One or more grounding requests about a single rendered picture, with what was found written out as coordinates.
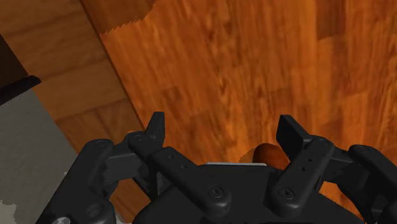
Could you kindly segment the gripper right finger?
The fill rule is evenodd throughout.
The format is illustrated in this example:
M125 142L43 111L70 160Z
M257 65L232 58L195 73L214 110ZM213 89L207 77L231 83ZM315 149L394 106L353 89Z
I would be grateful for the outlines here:
M276 139L290 162L269 187L271 210L296 218L324 182L335 183L366 224L397 224L397 166L379 150L354 144L348 150L310 135L290 115L281 115Z

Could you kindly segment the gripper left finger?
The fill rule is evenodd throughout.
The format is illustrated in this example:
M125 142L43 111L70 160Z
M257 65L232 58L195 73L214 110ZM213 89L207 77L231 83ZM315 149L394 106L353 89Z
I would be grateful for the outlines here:
M202 215L223 217L232 195L190 159L164 147L165 116L153 113L145 131L119 144L94 139L84 145L35 224L116 224L109 198L123 179L133 179L154 201L159 184L176 187Z

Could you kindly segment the brown rounded object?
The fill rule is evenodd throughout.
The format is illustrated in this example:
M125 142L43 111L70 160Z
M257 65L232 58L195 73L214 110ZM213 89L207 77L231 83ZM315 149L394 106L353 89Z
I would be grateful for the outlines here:
M255 148L253 162L284 170L289 164L289 159L280 147L263 143Z

